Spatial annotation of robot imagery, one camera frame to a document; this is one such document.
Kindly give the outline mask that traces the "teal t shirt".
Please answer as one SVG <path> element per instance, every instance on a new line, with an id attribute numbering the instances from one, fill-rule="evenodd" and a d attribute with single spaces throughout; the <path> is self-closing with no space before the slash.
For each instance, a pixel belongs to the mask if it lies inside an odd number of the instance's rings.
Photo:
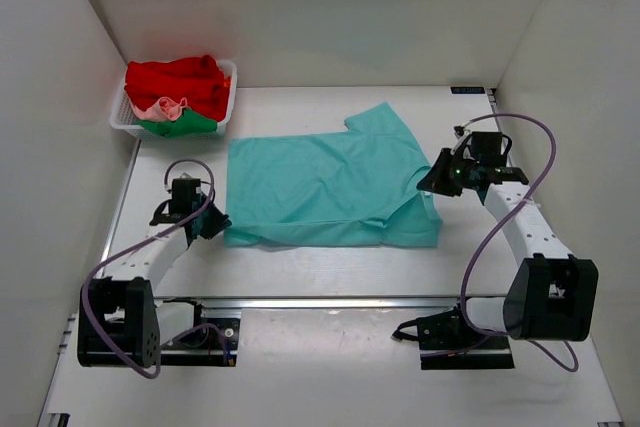
<path id="1" fill-rule="evenodd" d="M 437 246 L 441 217 L 417 188 L 430 163 L 408 126 L 387 103 L 344 125 L 230 143 L 227 246 Z"/>

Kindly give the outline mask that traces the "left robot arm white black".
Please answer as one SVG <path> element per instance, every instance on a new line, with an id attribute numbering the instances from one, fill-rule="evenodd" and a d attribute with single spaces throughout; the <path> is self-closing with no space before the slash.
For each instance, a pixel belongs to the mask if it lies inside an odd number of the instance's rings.
<path id="1" fill-rule="evenodd" d="M 81 290 L 76 356 L 83 367 L 131 367 L 156 376 L 162 349 L 183 341 L 193 347 L 218 337 L 222 362 L 230 348 L 224 330 L 201 314 L 189 298 L 158 300 L 154 290 L 176 260 L 201 238 L 210 240 L 231 226 L 229 216 L 204 193 L 204 182 L 176 178 L 170 198 L 154 211 L 144 245 L 116 256 L 115 265 Z"/>

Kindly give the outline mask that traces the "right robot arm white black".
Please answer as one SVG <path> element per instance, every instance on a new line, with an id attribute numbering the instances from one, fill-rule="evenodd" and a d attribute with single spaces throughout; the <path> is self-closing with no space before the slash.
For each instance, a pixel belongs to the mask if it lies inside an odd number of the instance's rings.
<path id="1" fill-rule="evenodd" d="M 458 197 L 469 190 L 506 238 L 517 271 L 503 297 L 482 299 L 460 292 L 461 314 L 448 323 L 449 338 L 471 347 L 483 335 L 514 340 L 581 342 L 589 334 L 599 273 L 576 257 L 553 232 L 532 199 L 532 184 L 507 164 L 511 139 L 500 132 L 454 129 L 457 143 L 441 150 L 418 183 L 430 194 Z"/>

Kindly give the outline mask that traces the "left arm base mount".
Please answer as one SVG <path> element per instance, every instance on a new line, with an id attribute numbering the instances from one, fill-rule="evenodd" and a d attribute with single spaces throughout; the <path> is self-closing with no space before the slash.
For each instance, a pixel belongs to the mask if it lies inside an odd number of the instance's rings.
<path id="1" fill-rule="evenodd" d="M 193 320 L 162 342 L 162 366 L 224 367 L 238 363 L 239 310 L 195 306 Z"/>

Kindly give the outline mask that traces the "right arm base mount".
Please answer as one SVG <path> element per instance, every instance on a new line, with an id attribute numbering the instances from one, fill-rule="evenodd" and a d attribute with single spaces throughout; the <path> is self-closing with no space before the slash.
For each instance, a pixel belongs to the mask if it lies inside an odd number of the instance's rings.
<path id="1" fill-rule="evenodd" d="M 405 321 L 396 327 L 391 338 L 418 344 L 423 371 L 515 368 L 508 340 L 487 337 L 472 329 L 458 305 Z"/>

